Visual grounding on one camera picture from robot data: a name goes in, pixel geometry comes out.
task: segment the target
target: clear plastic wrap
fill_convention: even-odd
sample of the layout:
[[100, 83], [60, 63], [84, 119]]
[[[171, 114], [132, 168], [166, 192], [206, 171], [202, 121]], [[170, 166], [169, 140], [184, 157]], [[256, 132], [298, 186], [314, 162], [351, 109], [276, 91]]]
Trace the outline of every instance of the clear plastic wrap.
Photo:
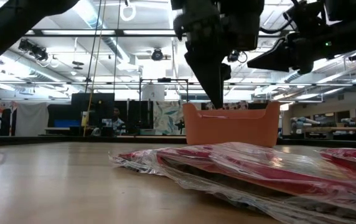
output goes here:
[[350, 169], [356, 169], [356, 149], [337, 148], [337, 149], [323, 149], [320, 154], [330, 159], [333, 163]]
[[356, 223], [356, 170], [325, 159], [235, 142], [143, 155], [148, 169], [183, 188], [257, 208], [283, 223]]

